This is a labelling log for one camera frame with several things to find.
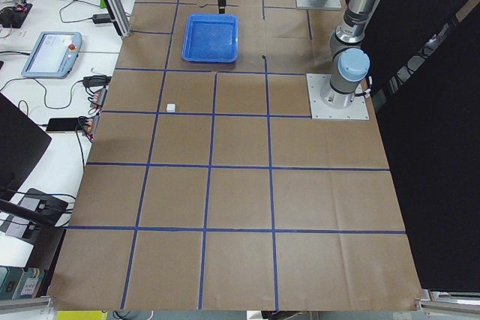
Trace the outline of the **white building block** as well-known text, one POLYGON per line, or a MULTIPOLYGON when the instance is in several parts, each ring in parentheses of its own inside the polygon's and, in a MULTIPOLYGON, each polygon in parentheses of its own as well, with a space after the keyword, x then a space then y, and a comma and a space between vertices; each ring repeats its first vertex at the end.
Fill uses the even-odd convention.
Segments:
POLYGON ((166 105, 166 111, 168 113, 174 113, 176 111, 176 105, 174 103, 168 103, 166 105))

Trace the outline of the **blue plastic tray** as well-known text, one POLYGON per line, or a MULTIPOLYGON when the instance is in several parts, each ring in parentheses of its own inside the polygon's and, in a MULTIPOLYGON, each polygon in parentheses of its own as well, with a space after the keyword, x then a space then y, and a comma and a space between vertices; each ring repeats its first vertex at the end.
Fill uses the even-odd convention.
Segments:
POLYGON ((239 19, 232 14, 192 13, 187 17, 181 56, 185 61, 233 63, 239 53, 239 19))

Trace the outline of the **black power adapter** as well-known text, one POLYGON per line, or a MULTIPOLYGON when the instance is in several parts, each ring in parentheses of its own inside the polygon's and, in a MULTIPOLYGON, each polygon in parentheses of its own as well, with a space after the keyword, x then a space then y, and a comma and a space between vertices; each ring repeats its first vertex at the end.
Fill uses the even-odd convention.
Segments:
POLYGON ((105 24, 112 22, 110 15, 107 13, 93 14, 91 19, 94 24, 105 24))

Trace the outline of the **teach pendant tablet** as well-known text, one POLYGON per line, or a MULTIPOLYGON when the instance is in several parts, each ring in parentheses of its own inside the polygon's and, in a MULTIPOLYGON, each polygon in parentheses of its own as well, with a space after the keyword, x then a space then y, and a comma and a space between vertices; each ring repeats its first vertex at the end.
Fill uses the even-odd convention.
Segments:
POLYGON ((64 79, 72 70, 82 44, 83 36, 76 31, 42 31, 21 75, 64 79))

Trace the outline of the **small black circuit device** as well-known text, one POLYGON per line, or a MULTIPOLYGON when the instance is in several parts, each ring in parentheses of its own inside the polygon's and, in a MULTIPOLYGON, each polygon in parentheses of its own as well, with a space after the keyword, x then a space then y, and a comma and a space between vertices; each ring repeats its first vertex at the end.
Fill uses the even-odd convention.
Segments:
POLYGON ((33 4, 20 3, 1 9, 1 26, 3 28, 21 28, 33 4))

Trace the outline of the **brown paper table cover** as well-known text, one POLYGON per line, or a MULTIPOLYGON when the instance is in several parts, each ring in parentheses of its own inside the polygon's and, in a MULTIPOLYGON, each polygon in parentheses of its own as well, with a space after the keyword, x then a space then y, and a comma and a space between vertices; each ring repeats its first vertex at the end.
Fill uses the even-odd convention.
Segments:
POLYGON ((136 0, 49 294, 59 310, 411 310, 375 117, 313 120, 341 11, 227 0, 232 64, 182 59, 216 0, 136 0), (168 113, 168 103, 176 110, 168 113))

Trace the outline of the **black smartphone on desk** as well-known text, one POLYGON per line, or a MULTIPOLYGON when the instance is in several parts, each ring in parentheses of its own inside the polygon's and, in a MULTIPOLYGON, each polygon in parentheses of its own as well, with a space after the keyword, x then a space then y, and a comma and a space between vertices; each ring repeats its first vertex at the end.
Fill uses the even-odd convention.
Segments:
POLYGON ((51 118, 46 126, 47 133, 71 133, 81 130, 78 118, 51 118))

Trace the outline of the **black monitor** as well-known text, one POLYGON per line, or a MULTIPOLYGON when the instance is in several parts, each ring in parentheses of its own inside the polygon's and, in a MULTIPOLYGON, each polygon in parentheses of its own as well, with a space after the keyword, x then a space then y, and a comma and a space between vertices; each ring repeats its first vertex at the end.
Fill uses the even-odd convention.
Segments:
POLYGON ((1 95, 1 198, 9 201, 36 167, 51 137, 1 95))

